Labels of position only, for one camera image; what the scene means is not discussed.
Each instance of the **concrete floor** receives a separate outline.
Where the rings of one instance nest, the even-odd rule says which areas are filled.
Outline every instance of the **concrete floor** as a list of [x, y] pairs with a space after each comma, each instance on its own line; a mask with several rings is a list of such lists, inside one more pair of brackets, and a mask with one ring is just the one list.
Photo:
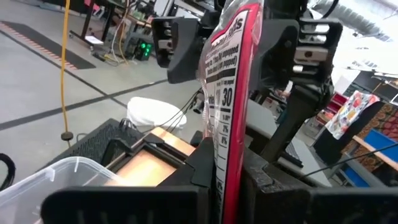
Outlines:
[[[26, 24], [62, 43], [62, 13], [10, 0], [0, 0], [0, 6], [0, 21]], [[80, 32], [83, 23], [84, 17], [70, 16], [69, 29]], [[115, 68], [92, 57], [89, 49], [76, 39], [68, 40], [67, 48], [96, 65], [94, 69], [72, 71], [75, 77], [65, 75], [66, 104], [73, 106], [68, 112], [68, 121], [75, 135], [88, 133], [109, 118], [124, 118], [125, 105], [133, 96], [166, 101], [181, 108], [200, 86], [196, 81], [168, 84], [165, 69], [153, 58]], [[60, 69], [2, 34], [0, 58], [0, 152], [16, 163], [17, 182], [68, 147], [60, 139], [64, 129], [60, 110]], [[88, 100], [93, 102], [84, 105]], [[189, 141], [193, 133], [202, 128], [202, 121], [201, 116], [192, 111], [187, 113], [187, 118], [180, 137]], [[312, 144], [311, 139], [299, 135], [307, 144]]]

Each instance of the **clear plastic container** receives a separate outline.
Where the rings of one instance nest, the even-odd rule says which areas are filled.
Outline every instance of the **clear plastic container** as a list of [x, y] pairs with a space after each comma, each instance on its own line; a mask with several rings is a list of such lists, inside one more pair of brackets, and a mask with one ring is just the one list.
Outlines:
[[0, 223], [39, 224], [40, 206], [51, 193], [72, 186], [102, 185], [124, 185], [124, 181], [91, 159], [62, 159], [0, 192]]

